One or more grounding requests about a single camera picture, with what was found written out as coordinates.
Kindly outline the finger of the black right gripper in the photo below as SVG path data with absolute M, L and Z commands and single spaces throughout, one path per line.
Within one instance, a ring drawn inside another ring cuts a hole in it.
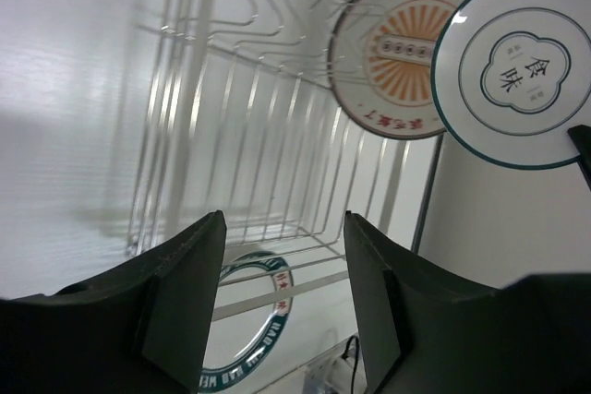
M 577 163 L 588 186 L 591 186 L 591 127 L 576 125 L 567 134 L 578 151 Z

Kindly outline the white plate with orange sunburst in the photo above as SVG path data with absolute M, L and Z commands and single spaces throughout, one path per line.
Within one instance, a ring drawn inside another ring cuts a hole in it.
M 328 80 L 347 116 L 396 140 L 437 136 L 430 69 L 440 34 L 464 0 L 348 0 L 332 30 Z

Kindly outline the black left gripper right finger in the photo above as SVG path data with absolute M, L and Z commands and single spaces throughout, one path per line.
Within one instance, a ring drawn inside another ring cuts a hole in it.
M 344 247 L 372 393 L 586 393 L 590 277 L 493 288 L 396 244 L 360 215 Z

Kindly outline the white plate with green rings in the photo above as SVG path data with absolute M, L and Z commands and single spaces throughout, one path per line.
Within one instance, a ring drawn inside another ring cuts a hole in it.
M 434 50 L 445 128 L 478 158 L 547 170 L 578 159 L 590 121 L 590 0 L 464 0 Z

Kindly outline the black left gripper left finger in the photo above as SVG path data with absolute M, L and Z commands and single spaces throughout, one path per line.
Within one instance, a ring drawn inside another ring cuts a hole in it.
M 5 393 L 195 393 L 225 249 L 214 211 L 52 295 L 1 303 Z

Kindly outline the plate with teal lettered rim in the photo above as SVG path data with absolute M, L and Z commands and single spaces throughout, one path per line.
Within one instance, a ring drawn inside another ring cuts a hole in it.
M 264 250 L 236 256 L 222 267 L 215 305 L 237 303 L 291 288 L 287 261 Z M 211 323 L 199 381 L 201 393 L 218 393 L 251 376 L 270 355 L 292 309 L 290 298 Z

